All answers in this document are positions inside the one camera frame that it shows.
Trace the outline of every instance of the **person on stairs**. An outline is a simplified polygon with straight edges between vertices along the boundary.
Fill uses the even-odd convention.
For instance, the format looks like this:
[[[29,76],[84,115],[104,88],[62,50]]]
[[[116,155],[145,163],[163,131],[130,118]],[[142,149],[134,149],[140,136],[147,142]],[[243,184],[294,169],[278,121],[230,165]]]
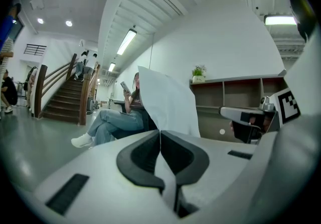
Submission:
[[[1,86],[1,100],[7,106],[5,113],[11,113],[13,111],[12,105],[16,105],[18,102],[18,93],[16,86],[8,77],[8,71],[6,70],[3,76],[4,83]]]
[[[130,96],[124,91],[125,108],[127,114],[116,110],[101,110],[89,131],[84,135],[73,138],[71,144],[75,147],[96,146],[114,141],[111,133],[117,130],[136,131],[143,129],[141,111],[144,107],[139,93],[139,73],[135,74],[134,81],[136,90]]]
[[[74,80],[77,80],[78,77],[81,75],[83,68],[86,64],[86,60],[87,60],[87,52],[83,52],[76,65],[76,73],[75,73]]]
[[[97,67],[97,54],[94,53],[93,56],[88,57],[87,58],[87,62],[84,68],[84,74],[90,74],[92,75],[92,73],[94,72],[94,69]]]

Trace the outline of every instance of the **black t-shirt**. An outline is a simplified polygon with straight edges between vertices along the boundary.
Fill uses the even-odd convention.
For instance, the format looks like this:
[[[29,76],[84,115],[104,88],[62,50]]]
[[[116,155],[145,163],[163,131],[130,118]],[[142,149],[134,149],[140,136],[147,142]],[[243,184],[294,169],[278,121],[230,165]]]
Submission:
[[[7,87],[7,90],[4,93],[6,99],[11,105],[16,105],[18,101],[18,94],[15,87],[15,84],[11,80],[11,78],[7,77],[2,84],[2,87]]]
[[[139,89],[134,91],[132,94],[132,102],[130,104],[130,108],[134,110],[144,110],[144,106],[141,103],[140,100],[140,92]]]

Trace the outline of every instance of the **white paper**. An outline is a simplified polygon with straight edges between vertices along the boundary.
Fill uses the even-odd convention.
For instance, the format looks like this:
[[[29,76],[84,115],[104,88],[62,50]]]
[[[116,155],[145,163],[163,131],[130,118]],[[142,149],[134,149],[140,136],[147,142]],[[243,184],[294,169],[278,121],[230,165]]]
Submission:
[[[200,137],[195,96],[162,73],[138,67],[141,101],[157,128]]]

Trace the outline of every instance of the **woman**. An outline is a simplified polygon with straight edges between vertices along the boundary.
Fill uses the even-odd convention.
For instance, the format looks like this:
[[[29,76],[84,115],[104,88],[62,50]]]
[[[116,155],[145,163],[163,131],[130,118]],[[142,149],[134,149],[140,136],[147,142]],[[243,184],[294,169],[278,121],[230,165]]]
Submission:
[[[81,75],[82,69],[84,68],[84,65],[86,63],[86,59],[87,59],[87,52],[83,52],[76,65],[76,73],[75,73],[74,80],[77,80],[78,77]]]
[[[144,109],[139,94],[139,73],[135,74],[133,82],[136,86],[133,94],[130,96],[129,92],[124,91],[127,114],[111,109],[100,111],[89,131],[71,140],[73,146],[80,148],[92,144],[100,145],[113,141],[114,138],[111,133],[117,130],[135,131],[143,129],[141,111]]]

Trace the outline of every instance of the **jeans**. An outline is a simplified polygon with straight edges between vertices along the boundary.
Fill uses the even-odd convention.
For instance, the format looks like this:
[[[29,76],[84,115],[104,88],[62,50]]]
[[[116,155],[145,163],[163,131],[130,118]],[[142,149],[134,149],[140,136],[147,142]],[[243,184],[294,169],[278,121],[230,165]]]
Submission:
[[[94,70],[90,67],[85,67],[84,68],[84,74],[90,74],[92,75],[92,73],[94,72]]]
[[[82,73],[82,68],[84,67],[84,63],[83,62],[77,62],[77,65],[76,65],[76,75],[77,77],[79,77]]]
[[[135,131],[143,129],[142,116],[132,110],[129,114],[107,109],[101,110],[91,125],[88,134],[95,137],[94,144],[101,145],[114,140],[111,133],[117,130]]]

